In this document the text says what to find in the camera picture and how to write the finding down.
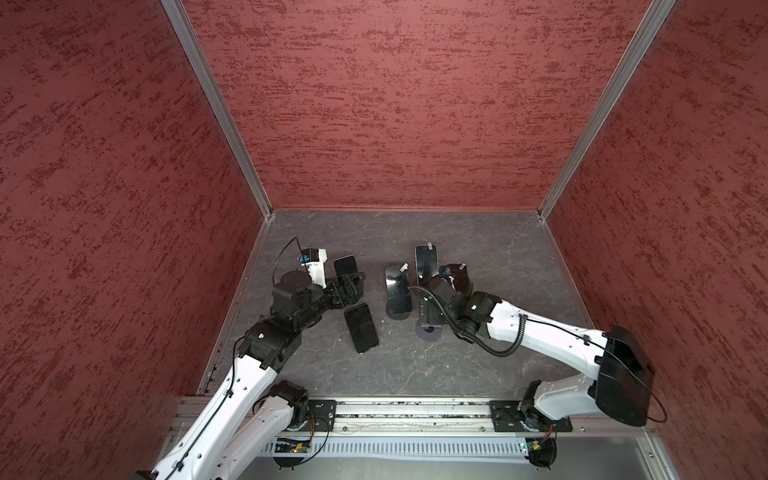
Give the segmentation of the purple round base phone stand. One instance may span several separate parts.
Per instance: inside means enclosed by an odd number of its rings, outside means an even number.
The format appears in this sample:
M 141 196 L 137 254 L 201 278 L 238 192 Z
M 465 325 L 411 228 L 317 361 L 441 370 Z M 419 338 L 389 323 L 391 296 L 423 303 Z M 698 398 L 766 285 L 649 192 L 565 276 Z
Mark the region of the purple round base phone stand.
M 442 311 L 434 301 L 424 297 L 419 299 L 416 334 L 427 342 L 436 342 L 443 333 L 444 319 Z

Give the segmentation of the black phone with white tag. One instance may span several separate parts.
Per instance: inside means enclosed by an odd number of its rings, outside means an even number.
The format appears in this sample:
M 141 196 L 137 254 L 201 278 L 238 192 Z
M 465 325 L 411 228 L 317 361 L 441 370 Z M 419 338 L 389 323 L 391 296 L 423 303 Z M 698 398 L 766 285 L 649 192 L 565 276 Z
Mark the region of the black phone with white tag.
M 432 242 L 415 247 L 415 265 L 419 285 L 426 285 L 438 275 L 438 250 Z

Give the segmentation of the maroon edged reflective phone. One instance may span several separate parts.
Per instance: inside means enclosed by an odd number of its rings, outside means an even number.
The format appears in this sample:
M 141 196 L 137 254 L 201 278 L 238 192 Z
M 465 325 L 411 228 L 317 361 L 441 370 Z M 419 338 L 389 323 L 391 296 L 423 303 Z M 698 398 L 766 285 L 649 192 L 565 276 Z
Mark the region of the maroon edged reflective phone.
M 444 274 L 449 278 L 452 288 L 461 295 L 470 296 L 473 284 L 469 278 L 468 267 L 465 263 L 448 264 Z

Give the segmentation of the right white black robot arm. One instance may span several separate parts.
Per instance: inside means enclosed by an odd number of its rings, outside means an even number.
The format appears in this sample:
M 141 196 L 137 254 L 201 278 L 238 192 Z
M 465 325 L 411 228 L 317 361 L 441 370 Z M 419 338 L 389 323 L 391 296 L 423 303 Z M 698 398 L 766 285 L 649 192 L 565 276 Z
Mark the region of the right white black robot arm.
M 514 419 L 528 431 L 545 431 L 573 416 L 603 414 L 630 427 L 652 421 L 655 369 L 627 329 L 605 332 L 543 317 L 486 292 L 457 289 L 436 276 L 410 291 L 433 304 L 454 335 L 486 353 L 506 358 L 528 349 L 575 370 L 555 381 L 535 380 Z

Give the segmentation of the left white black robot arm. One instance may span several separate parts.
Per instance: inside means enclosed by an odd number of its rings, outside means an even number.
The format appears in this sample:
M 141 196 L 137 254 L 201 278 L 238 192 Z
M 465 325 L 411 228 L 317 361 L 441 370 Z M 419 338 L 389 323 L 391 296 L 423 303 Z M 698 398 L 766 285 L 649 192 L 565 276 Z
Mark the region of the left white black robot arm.
M 362 272 L 339 274 L 326 285 L 296 270 L 272 289 L 272 306 L 244 335 L 217 392 L 173 449 L 136 479 L 237 479 L 287 428 L 308 419 L 305 389 L 278 373 L 301 344 L 303 331 L 329 310 L 358 303 Z

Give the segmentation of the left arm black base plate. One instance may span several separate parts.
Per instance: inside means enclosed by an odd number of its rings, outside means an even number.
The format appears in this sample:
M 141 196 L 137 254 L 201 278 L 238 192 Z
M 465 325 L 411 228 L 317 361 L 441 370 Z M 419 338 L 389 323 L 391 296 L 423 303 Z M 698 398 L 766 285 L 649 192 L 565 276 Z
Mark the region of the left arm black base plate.
M 334 429 L 338 402 L 331 399 L 303 400 L 293 406 L 288 432 L 329 432 Z

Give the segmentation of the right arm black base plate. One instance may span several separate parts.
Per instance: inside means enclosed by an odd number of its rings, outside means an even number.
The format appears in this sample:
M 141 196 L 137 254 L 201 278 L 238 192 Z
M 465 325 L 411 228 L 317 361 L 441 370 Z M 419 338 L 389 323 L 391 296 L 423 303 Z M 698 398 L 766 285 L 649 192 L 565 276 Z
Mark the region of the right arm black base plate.
M 532 406 L 521 407 L 520 401 L 492 400 L 490 418 L 497 433 L 570 433 L 573 425 L 569 417 L 551 420 Z

